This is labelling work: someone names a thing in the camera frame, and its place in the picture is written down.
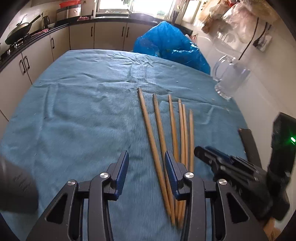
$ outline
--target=red plastic bowl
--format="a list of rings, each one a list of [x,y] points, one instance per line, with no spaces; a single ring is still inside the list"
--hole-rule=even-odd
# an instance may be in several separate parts
[[[68,6],[72,6],[72,5],[77,5],[79,4],[80,0],[72,0],[72,1],[67,1],[67,2],[62,2],[59,5],[61,6],[61,8],[63,7],[68,7]]]

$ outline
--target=glass mug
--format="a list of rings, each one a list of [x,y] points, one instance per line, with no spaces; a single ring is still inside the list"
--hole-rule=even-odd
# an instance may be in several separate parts
[[[219,66],[224,65],[225,70],[221,77],[217,77],[217,70]],[[236,58],[231,58],[224,55],[220,58],[213,70],[212,77],[218,83],[215,85],[215,90],[224,99],[230,100],[234,95],[235,91],[242,85],[245,79],[247,79],[250,70],[247,69],[240,61]]]

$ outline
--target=window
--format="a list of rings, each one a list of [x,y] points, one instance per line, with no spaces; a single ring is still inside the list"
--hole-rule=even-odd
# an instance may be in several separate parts
[[[99,9],[129,9],[132,13],[144,13],[166,19],[174,0],[100,0]]]

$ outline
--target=screw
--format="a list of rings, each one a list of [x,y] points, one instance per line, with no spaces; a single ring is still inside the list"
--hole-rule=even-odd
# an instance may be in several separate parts
[[[194,174],[192,172],[186,172],[185,173],[185,177],[187,177],[187,178],[193,178],[194,177]]]
[[[219,184],[225,186],[227,184],[227,181],[225,179],[219,179]]]
[[[75,183],[76,183],[75,180],[69,180],[69,181],[67,181],[67,185],[68,186],[73,186]]]
[[[101,177],[101,178],[107,178],[108,176],[109,176],[109,174],[106,173],[106,172],[102,172],[102,173],[100,174],[100,177]]]

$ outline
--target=wok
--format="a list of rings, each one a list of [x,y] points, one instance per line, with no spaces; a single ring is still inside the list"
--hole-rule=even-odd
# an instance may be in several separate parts
[[[5,40],[5,43],[8,44],[8,45],[11,45],[11,44],[14,44],[15,42],[17,42],[19,39],[21,39],[24,36],[26,36],[26,34],[30,31],[30,28],[32,27],[32,23],[34,23],[41,16],[43,16],[43,13],[40,14],[40,15],[38,15],[36,18],[34,18],[32,20],[32,22],[30,22],[30,23],[22,23],[22,21],[24,19],[24,17],[23,17],[22,21],[17,24],[17,27],[14,28],[9,33],[9,35],[7,36],[7,38]]]

